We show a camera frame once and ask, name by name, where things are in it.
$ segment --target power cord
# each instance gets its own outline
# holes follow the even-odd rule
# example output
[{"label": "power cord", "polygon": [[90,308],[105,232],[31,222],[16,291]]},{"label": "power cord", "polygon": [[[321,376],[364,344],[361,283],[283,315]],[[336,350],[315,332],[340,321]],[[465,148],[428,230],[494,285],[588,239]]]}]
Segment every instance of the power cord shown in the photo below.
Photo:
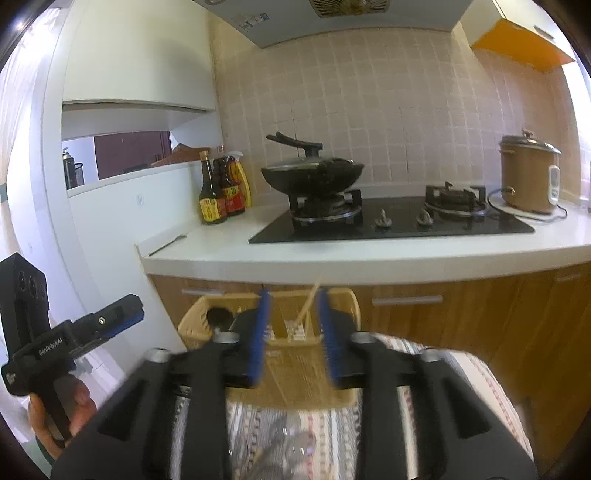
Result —
[{"label": "power cord", "polygon": [[[499,207],[496,207],[495,205],[493,205],[491,202],[491,197],[497,193],[510,193],[511,195],[514,195],[515,190],[512,187],[503,187],[500,189],[493,190],[486,197],[486,202],[488,203],[488,205],[490,205],[490,207],[494,208],[495,210],[497,210],[499,212],[506,213],[503,210],[501,210]],[[564,216],[552,217],[552,218],[548,218],[548,219],[538,219],[538,218],[533,218],[533,217],[530,217],[527,215],[520,215],[519,213],[512,213],[512,215],[519,217],[519,218],[525,218],[527,220],[533,220],[535,222],[541,222],[541,223],[554,223],[554,222],[561,222],[562,220],[566,220],[569,216],[569,213],[566,210],[566,208],[564,208],[558,204],[556,206],[564,212]]]}]

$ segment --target exhaust fan grille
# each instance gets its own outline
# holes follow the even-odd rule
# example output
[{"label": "exhaust fan grille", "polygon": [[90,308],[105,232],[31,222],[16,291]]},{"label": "exhaust fan grille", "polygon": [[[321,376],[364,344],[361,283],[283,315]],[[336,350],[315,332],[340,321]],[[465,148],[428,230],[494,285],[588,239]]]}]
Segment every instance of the exhaust fan grille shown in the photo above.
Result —
[{"label": "exhaust fan grille", "polygon": [[310,0],[310,3],[321,18],[384,13],[390,6],[390,0]]}]

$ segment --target sauce bottle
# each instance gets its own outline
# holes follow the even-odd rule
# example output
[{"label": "sauce bottle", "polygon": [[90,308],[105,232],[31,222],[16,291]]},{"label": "sauce bottle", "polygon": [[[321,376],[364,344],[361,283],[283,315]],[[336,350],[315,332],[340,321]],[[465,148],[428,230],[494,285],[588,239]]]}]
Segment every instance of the sauce bottle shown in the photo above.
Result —
[{"label": "sauce bottle", "polygon": [[203,173],[203,187],[199,195],[199,206],[203,222],[212,225],[222,223],[228,219],[226,214],[226,201],[217,182],[212,175],[212,166],[209,164],[209,152],[199,152],[201,171]]},{"label": "sauce bottle", "polygon": [[[223,153],[223,146],[217,148],[217,151]],[[219,173],[219,185],[226,200],[226,212],[228,216],[240,215],[244,213],[244,197],[240,191],[238,183],[232,180],[229,170],[229,157],[223,156],[216,158],[214,168]]]}]

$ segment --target lid handle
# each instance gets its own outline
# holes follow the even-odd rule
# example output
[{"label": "lid handle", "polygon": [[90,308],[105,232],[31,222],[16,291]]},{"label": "lid handle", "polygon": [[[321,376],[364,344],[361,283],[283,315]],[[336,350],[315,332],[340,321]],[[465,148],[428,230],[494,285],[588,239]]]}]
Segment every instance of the lid handle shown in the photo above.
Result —
[{"label": "lid handle", "polygon": [[531,130],[527,129],[527,128],[522,128],[521,129],[521,133],[523,134],[523,136],[525,138],[527,138],[528,140],[530,138],[535,138],[535,133],[533,133]]},{"label": "lid handle", "polygon": [[267,140],[273,140],[274,142],[289,145],[290,147],[303,148],[304,152],[306,152],[306,157],[319,157],[320,150],[324,148],[324,145],[321,143],[303,142],[302,140],[288,137],[281,132],[277,132],[275,135],[267,135]]}]

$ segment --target rice cooker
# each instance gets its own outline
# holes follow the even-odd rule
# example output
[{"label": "rice cooker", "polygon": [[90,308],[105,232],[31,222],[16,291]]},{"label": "rice cooker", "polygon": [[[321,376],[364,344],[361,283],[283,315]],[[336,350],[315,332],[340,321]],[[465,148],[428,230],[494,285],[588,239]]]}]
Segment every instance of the rice cooker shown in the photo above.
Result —
[{"label": "rice cooker", "polygon": [[499,145],[504,201],[525,212],[552,213],[560,195],[560,150],[529,130],[506,135]]}]

